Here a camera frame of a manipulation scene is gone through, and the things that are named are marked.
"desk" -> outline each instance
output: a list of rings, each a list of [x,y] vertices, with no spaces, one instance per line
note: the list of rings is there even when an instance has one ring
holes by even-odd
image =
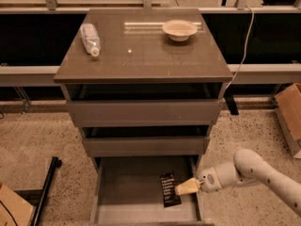
[[[195,23],[198,33],[170,40],[161,26],[172,19]],[[85,22],[100,34],[100,56],[89,56],[77,34],[55,81],[99,173],[92,225],[205,225],[190,196],[164,209],[158,182],[165,170],[180,181],[188,169],[196,173],[232,78],[202,16],[197,9],[95,9]]]

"white bowl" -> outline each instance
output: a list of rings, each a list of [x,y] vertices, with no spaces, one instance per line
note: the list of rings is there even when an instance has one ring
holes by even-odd
[[[163,24],[162,29],[171,40],[185,41],[198,32],[196,25],[185,20],[171,20]]]

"terrazzo floor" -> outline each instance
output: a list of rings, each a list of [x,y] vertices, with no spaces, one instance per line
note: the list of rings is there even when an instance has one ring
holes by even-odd
[[[42,188],[51,158],[58,156],[63,165],[55,172],[40,225],[85,226],[97,174],[63,104],[33,103],[25,115],[19,113],[20,103],[0,104],[5,115],[0,120],[0,181],[13,190]],[[223,163],[236,150],[249,148],[301,183],[301,159],[292,158],[274,109],[253,105],[258,104],[240,106],[239,116],[222,110],[200,166]],[[265,186],[200,195],[203,218],[217,226],[301,225],[301,219]]]

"cabinet top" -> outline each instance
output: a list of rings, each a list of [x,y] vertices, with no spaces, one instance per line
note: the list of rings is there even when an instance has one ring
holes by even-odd
[[[186,20],[197,34],[176,42],[162,30],[170,20]],[[75,36],[55,75],[57,83],[197,83],[229,82],[232,74],[197,9],[92,9],[101,39],[95,59]]]

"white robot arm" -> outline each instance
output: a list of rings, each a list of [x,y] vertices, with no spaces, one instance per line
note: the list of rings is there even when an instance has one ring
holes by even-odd
[[[211,193],[229,186],[253,186],[260,182],[301,217],[301,185],[272,168],[261,156],[249,149],[236,152],[233,162],[203,170],[200,178],[192,178],[176,186],[176,193],[183,195],[199,190]]]

